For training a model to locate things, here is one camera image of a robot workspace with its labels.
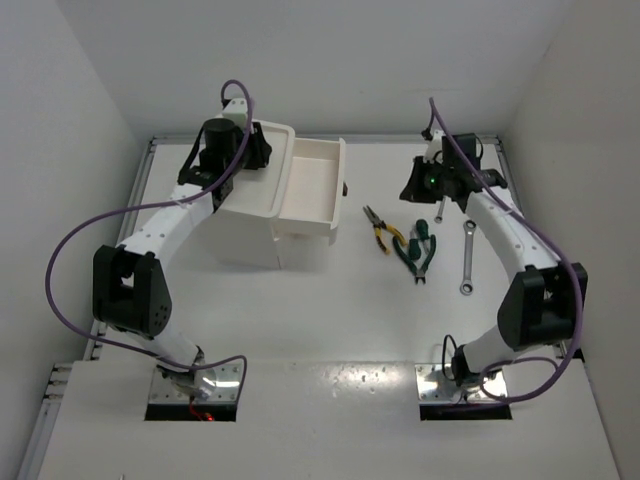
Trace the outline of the green screwdriver orange tip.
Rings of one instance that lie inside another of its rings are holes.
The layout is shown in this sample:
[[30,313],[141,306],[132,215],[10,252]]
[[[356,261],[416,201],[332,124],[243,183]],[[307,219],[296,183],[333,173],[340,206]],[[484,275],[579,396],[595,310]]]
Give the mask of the green screwdriver orange tip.
[[420,241],[426,241],[430,238],[429,226],[424,219],[418,219],[415,223],[414,230]]

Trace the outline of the yellow handled pliers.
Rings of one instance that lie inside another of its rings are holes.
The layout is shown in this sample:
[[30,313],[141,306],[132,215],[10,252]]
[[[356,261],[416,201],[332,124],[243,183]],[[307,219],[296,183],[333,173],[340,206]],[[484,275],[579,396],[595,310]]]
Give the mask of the yellow handled pliers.
[[406,247],[408,245],[408,241],[404,235],[396,227],[382,220],[369,205],[365,205],[363,207],[363,211],[372,224],[377,245],[385,255],[390,254],[390,249],[383,241],[383,232],[390,233],[392,235],[392,239],[397,240],[402,247]]

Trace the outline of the green handled cutters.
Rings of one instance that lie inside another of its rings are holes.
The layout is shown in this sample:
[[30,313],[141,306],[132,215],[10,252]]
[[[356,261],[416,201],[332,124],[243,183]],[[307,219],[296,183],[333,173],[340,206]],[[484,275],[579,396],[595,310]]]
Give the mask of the green handled cutters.
[[392,245],[397,257],[412,274],[414,282],[416,284],[422,283],[423,285],[425,285],[427,283],[427,272],[433,258],[435,257],[437,249],[437,238],[435,235],[431,234],[428,240],[420,242],[422,255],[421,258],[416,262],[412,262],[408,256],[408,245],[406,247],[402,247],[397,240],[392,240]]

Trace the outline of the small green screwdriver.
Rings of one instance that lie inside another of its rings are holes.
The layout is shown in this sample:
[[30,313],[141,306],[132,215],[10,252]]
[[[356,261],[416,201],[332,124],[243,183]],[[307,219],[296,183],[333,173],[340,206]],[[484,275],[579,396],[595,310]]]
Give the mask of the small green screwdriver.
[[412,262],[416,262],[421,258],[421,255],[422,255],[421,242],[415,230],[412,230],[410,232],[410,239],[408,242],[407,253]]

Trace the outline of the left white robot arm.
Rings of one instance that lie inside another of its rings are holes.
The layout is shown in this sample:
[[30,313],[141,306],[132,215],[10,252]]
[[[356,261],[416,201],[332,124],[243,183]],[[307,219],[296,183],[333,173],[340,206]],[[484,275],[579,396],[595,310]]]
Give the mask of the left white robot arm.
[[165,271],[231,194],[235,176],[268,165],[271,148],[251,114],[249,100],[224,101],[221,115],[204,122],[169,199],[138,232],[115,247],[100,247],[93,258],[94,316],[150,351],[161,375],[195,398],[209,395],[213,370],[202,349],[171,322]]

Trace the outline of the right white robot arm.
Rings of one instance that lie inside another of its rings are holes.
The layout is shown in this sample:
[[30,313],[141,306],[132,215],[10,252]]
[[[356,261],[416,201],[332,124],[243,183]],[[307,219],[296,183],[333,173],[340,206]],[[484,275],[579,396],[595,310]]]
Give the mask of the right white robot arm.
[[455,203],[481,230],[509,281],[494,327],[459,345],[450,371],[458,385],[521,360],[524,352],[564,340],[576,341],[582,326],[588,275],[569,262],[524,218],[505,177],[483,169],[473,134],[448,136],[425,129],[424,154],[413,160],[403,201]]

